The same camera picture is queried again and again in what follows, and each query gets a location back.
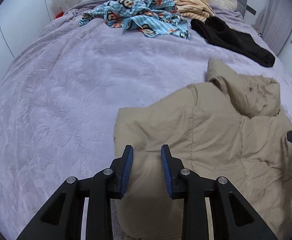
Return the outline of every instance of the clothing pile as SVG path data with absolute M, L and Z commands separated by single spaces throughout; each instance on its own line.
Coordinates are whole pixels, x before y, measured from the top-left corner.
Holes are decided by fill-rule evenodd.
M 140 30 L 148 37 L 171 34 L 190 38 L 188 23 L 177 12 L 173 0 L 118 0 L 106 2 L 85 12 L 79 25 L 103 17 L 109 27 Z
M 242 54 L 264 67 L 275 63 L 274 55 L 258 46 L 250 34 L 231 29 L 218 17 L 211 17 L 205 23 L 194 19 L 190 24 L 209 44 Z
M 178 12 L 186 18 L 198 19 L 202 22 L 214 16 L 208 0 L 174 0 L 178 6 Z

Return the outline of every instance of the metal screw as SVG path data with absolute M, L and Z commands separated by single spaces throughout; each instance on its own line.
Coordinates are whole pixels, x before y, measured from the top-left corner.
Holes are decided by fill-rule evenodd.
M 111 175 L 113 173 L 113 170 L 112 169 L 105 169 L 104 170 L 104 174 L 105 175 Z
M 71 184 L 71 183 L 74 183 L 76 181 L 76 178 L 75 177 L 68 177 L 66 181 L 67 181 L 67 183 Z
M 227 179 L 226 179 L 225 177 L 219 177 L 219 178 L 218 178 L 218 182 L 219 182 L 220 184 L 226 184 L 226 183 L 227 183 Z
M 181 170 L 181 174 L 183 174 L 183 175 L 189 175 L 190 174 L 190 170 L 189 169 L 182 169 Z

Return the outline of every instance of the red object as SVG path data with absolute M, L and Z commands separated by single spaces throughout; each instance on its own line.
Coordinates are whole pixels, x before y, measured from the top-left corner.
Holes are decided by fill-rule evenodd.
M 59 18 L 59 17 L 61 17 L 62 15 L 64 15 L 64 12 L 61 12 L 60 14 L 58 14 L 58 15 L 56 16 L 56 19 Z

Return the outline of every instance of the bed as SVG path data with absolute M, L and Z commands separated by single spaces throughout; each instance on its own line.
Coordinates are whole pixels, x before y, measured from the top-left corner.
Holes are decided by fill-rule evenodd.
M 86 2 L 50 23 L 2 80 L 0 231 L 7 240 L 17 238 L 67 177 L 91 177 L 110 166 L 119 108 L 148 106 L 190 83 L 204 82 L 211 57 L 238 73 L 276 79 L 292 122 L 292 79 L 278 58 L 272 68 L 262 67 L 207 44 L 190 28 L 187 41 L 112 29 L 102 19 L 79 27 L 84 11 L 95 3 Z M 246 0 L 238 4 L 244 16 Z M 216 10 L 269 50 L 242 17 Z M 114 238 L 122 239 L 116 218 L 113 227 Z

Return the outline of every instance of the blue gripper pad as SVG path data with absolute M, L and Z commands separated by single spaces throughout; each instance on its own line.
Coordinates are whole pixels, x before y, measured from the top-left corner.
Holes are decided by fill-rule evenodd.
M 127 192 L 133 159 L 134 159 L 134 149 L 132 146 L 130 146 L 127 161 L 126 161 L 124 171 L 121 177 L 121 188 L 120 188 L 121 197 L 124 197 L 124 194 Z
M 164 177 L 165 177 L 165 184 L 166 184 L 166 189 L 169 197 L 171 198 L 173 195 L 173 186 L 172 186 L 172 176 L 169 170 L 168 166 L 168 161 L 166 158 L 165 150 L 162 146 L 161 151 L 160 151 L 161 159 L 162 159 L 162 167 L 163 167 L 163 172 L 164 172 Z

